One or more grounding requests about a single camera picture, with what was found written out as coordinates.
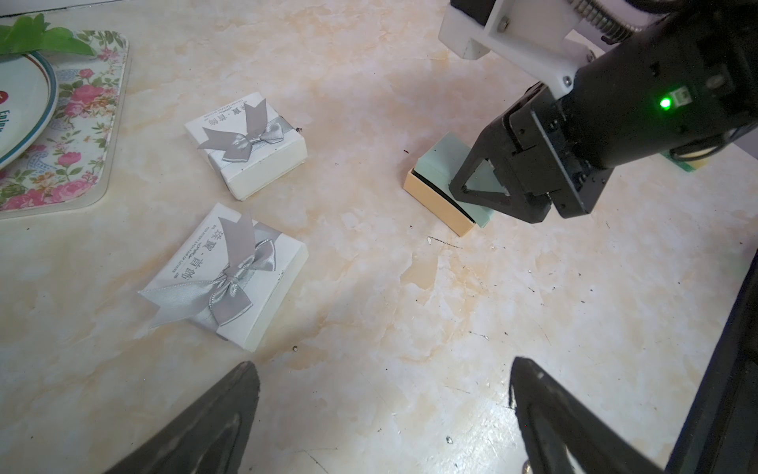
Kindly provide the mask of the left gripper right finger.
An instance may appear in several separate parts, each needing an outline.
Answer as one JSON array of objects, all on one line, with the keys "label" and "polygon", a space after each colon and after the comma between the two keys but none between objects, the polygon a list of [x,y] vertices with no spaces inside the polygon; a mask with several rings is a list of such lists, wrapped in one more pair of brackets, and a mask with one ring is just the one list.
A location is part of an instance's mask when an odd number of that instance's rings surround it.
[{"label": "left gripper right finger", "polygon": [[532,359],[514,359],[510,402],[533,473],[661,472]]}]

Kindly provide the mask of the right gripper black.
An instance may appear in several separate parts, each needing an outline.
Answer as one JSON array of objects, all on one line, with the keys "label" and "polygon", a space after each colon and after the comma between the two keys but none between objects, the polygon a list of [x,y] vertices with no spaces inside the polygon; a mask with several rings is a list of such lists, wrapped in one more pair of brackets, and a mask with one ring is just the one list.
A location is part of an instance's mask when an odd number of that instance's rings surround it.
[{"label": "right gripper black", "polygon": [[521,221],[542,222],[594,210],[612,171],[580,157],[549,88],[531,86],[478,136],[449,189],[460,203]]}]

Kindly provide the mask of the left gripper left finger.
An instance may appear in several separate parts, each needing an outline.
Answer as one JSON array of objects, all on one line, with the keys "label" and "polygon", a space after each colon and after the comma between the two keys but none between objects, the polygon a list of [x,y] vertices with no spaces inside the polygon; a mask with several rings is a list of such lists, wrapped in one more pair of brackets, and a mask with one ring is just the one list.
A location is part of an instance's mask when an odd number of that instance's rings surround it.
[{"label": "left gripper left finger", "polygon": [[250,361],[239,363],[111,473],[236,473],[261,390]]}]

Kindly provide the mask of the beige ring box base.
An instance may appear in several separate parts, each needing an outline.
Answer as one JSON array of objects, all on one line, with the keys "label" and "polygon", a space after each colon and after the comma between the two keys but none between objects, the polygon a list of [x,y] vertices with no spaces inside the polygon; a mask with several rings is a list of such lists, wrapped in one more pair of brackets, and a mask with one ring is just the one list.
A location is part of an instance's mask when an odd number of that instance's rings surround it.
[{"label": "beige ring box base", "polygon": [[474,229],[475,222],[464,211],[448,201],[447,195],[426,183],[414,170],[406,175],[403,189],[457,236],[463,237]]}]

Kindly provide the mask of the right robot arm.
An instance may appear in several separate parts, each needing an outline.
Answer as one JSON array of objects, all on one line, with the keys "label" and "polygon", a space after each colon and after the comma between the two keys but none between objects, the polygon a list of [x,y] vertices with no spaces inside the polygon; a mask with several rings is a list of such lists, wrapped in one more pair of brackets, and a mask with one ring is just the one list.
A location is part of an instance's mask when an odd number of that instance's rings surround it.
[{"label": "right robot arm", "polygon": [[636,26],[598,1],[453,1],[440,41],[535,79],[480,133],[452,196],[528,223],[591,213],[613,171],[710,157],[757,126],[757,5],[638,1]]}]

